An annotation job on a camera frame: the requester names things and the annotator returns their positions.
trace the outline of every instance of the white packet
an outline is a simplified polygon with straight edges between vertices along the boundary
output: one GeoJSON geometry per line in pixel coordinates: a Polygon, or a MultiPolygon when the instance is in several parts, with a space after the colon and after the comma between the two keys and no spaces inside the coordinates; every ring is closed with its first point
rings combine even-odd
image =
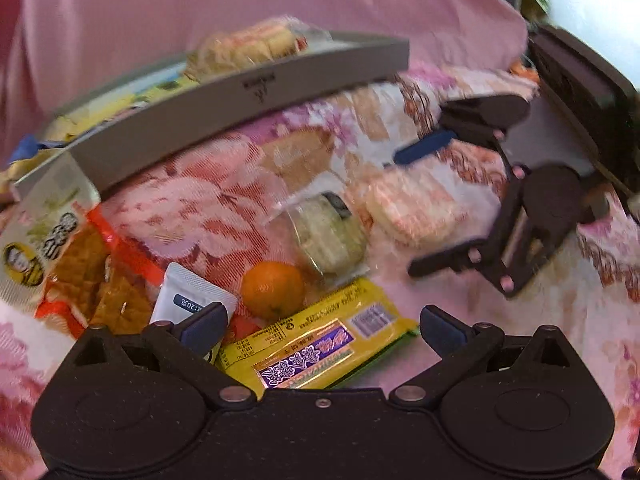
{"type": "Polygon", "coordinates": [[[164,273],[164,282],[149,323],[167,320],[178,324],[215,301],[225,306],[228,324],[238,306],[238,298],[172,262],[164,273]]]}

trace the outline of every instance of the pink cloth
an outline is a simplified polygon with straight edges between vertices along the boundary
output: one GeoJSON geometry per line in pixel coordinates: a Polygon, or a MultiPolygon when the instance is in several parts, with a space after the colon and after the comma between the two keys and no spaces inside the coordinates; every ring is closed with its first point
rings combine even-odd
{"type": "Polygon", "coordinates": [[[206,34],[269,16],[405,36],[414,60],[470,68],[506,68],[527,36],[503,0],[21,0],[19,12],[2,6],[0,21],[6,12],[15,30],[0,26],[0,161],[43,114],[206,34]]]}

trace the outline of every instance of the blue label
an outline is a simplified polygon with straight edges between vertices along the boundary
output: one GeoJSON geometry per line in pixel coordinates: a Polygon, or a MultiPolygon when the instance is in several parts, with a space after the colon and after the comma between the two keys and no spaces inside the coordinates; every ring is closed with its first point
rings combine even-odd
{"type": "Polygon", "coordinates": [[[199,312],[204,308],[202,305],[194,303],[193,301],[188,300],[188,298],[185,298],[180,294],[176,294],[174,296],[174,304],[176,304],[180,308],[183,308],[187,312],[191,312],[192,314],[196,314],[196,312],[199,312]]]}

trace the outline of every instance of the purple label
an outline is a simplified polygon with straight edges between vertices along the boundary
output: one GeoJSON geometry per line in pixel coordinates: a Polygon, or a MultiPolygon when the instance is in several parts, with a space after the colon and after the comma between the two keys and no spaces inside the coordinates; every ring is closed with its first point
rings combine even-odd
{"type": "Polygon", "coordinates": [[[258,374],[267,388],[276,388],[281,383],[295,378],[311,367],[315,367],[331,354],[347,346],[351,341],[353,341],[353,336],[345,327],[338,325],[330,332],[325,333],[295,352],[295,354],[258,370],[258,374]]]}

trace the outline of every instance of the wrapped pastry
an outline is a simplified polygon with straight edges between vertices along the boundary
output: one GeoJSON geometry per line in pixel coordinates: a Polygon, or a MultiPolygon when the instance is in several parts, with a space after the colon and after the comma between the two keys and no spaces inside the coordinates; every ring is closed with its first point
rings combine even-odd
{"type": "Polygon", "coordinates": [[[428,173],[416,178],[403,168],[388,168],[373,180],[365,200],[375,223],[415,248],[445,240],[460,218],[456,202],[437,180],[428,173]]]}
{"type": "Polygon", "coordinates": [[[260,63],[295,56],[306,39],[294,31],[296,20],[279,18],[257,23],[233,34],[215,34],[187,56],[184,75],[201,81],[212,75],[245,70],[260,63]]]}
{"type": "Polygon", "coordinates": [[[381,288],[359,278],[302,312],[223,347],[215,364],[258,397],[269,388],[331,388],[416,325],[400,315],[381,288]]]}

